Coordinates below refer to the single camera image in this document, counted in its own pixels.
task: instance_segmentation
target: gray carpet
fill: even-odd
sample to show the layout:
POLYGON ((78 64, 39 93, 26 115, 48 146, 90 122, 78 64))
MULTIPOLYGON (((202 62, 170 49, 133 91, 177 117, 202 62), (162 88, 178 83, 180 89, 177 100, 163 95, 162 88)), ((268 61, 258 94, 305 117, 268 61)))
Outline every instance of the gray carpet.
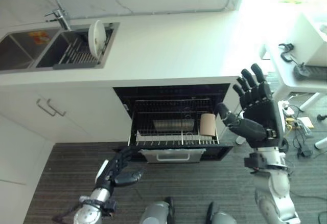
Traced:
MULTIPOLYGON (((309 95, 291 100, 300 105, 309 95)), ((301 116, 311 118, 315 128, 313 138, 307 139, 314 156, 320 151, 314 149, 316 141, 327 136, 327 120, 317 122, 318 113, 327 114, 327 99, 321 99, 301 116)), ((223 142, 233 142, 236 136, 228 132, 223 142)), ((46 164, 25 224, 52 223, 51 217, 74 204, 80 195, 90 195, 95 174, 104 159, 113 156, 111 149, 117 143, 57 144, 46 164)), ((220 162, 199 164, 148 165, 130 163, 127 170, 145 168, 142 180, 134 186, 116 188, 114 198, 118 211, 113 219, 103 223, 138 223, 144 208, 151 202, 172 196, 176 205, 176 223, 204 223, 208 204, 215 200, 221 210, 233 215, 239 224, 265 223, 254 202, 254 186, 251 170, 243 166, 243 158, 251 148, 247 144, 235 146, 220 162)), ((287 159, 294 166, 291 176, 291 190, 303 195, 327 197, 327 154, 315 159, 298 159, 296 149, 290 143, 287 159)), ((292 196, 302 223, 318 223, 317 216, 327 210, 327 203, 314 198, 292 196)), ((321 223, 327 223, 322 215, 321 223)), ((73 223, 72 216, 67 223, 73 223)))

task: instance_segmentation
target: cabinet door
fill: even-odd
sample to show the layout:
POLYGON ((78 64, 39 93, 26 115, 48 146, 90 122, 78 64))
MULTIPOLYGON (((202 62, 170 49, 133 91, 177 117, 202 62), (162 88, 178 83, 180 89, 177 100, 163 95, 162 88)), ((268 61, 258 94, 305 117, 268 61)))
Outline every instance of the cabinet door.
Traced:
POLYGON ((27 184, 45 138, 0 116, 0 181, 27 184))
POLYGON ((89 133, 91 142, 128 141, 131 119, 113 88, 38 90, 89 133))
POLYGON ((52 142, 81 142, 89 138, 81 127, 65 116, 51 116, 54 110, 36 92, 1 92, 0 113, 52 142))
POLYGON ((0 181, 0 217, 1 223, 23 223, 24 216, 18 209, 26 186, 0 181))

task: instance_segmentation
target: kitchen counter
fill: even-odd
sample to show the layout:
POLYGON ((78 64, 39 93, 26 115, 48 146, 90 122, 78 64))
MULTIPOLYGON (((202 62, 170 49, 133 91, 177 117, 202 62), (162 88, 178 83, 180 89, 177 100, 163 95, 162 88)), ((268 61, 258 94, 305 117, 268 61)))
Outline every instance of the kitchen counter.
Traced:
MULTIPOLYGON (((72 20, 71 25, 96 19, 72 20)), ((0 75, 0 90, 29 86, 141 86, 228 83, 259 60, 242 39, 238 12, 101 18, 120 22, 103 69, 55 70, 0 75)), ((57 26, 40 23, 0 29, 8 32, 57 26)))

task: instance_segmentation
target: white cabinet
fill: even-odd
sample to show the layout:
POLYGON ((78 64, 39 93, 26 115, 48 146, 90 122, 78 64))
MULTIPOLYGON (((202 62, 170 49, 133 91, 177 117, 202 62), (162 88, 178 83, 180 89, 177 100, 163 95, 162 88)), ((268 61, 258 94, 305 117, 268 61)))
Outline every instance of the white cabinet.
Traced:
POLYGON ((131 127, 110 87, 1 92, 0 114, 57 143, 127 141, 131 127))
POLYGON ((66 116, 82 127, 89 142, 127 141, 131 119, 113 88, 39 89, 44 99, 66 111, 66 116))
POLYGON ((90 138, 66 114, 61 116, 47 102, 49 99, 33 91, 1 92, 0 113, 53 142, 81 142, 90 138))
POLYGON ((0 117, 0 181, 26 184, 45 139, 0 117))
POLYGON ((22 224, 53 143, 0 116, 0 223, 22 224))
POLYGON ((0 216, 1 223, 22 223, 24 219, 17 220, 20 210, 16 209, 19 205, 25 186, 0 181, 0 216))

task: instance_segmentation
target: wire rack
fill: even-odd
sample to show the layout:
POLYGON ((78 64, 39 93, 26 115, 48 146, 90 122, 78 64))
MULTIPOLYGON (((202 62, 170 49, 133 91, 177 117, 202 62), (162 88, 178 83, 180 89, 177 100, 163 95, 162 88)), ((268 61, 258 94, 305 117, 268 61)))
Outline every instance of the wire rack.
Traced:
POLYGON ((63 64, 98 64, 101 61, 101 57, 108 45, 110 37, 107 37, 103 49, 101 50, 100 56, 94 58, 90 52, 88 42, 82 39, 78 34, 74 35, 75 40, 72 41, 64 54, 60 58, 60 61, 57 65, 63 64))
POLYGON ((212 113, 212 109, 211 99, 137 101, 130 143, 160 147, 217 145, 217 135, 199 133, 201 115, 212 113))

